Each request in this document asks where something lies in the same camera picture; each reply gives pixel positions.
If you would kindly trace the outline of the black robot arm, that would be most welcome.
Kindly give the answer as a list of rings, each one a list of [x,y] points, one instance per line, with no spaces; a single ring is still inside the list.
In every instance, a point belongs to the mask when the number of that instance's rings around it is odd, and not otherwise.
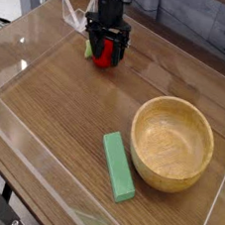
[[[125,0],[97,0],[97,11],[85,13],[86,31],[89,35],[96,66],[116,66],[123,58],[130,41],[131,26],[124,19]]]

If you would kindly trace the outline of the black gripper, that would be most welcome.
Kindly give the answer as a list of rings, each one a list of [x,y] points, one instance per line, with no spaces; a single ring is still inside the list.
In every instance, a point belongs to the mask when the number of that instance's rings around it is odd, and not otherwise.
[[[124,19],[113,25],[105,25],[99,20],[98,13],[86,12],[86,31],[89,35],[91,49],[94,57],[101,57],[105,47],[104,39],[113,41],[111,65],[116,66],[124,56],[129,45],[131,26]]]

